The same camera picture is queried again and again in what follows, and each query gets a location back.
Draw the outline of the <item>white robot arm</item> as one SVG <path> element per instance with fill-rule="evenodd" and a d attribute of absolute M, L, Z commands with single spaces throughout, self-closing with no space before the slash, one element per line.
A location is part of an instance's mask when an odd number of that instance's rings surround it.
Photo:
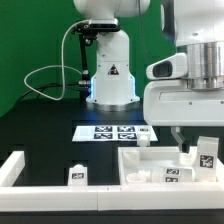
<path fill-rule="evenodd" d="M 149 83 L 142 97 L 129 68 L 142 56 L 118 19 L 142 15 L 150 0 L 73 2 L 85 17 L 83 42 L 97 43 L 88 106 L 113 111 L 141 103 L 145 122 L 169 126 L 181 150 L 180 127 L 224 126 L 224 0 L 160 0 L 161 33 L 175 53 L 145 66 Z"/>

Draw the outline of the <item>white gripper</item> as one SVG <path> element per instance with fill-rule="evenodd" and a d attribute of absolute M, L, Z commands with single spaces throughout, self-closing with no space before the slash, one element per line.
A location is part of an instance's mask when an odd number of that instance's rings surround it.
<path fill-rule="evenodd" d="M 152 81 L 144 91 L 143 116 L 151 126 L 172 126 L 179 151 L 188 153 L 178 126 L 224 126 L 224 89 L 192 91 L 184 80 Z"/>

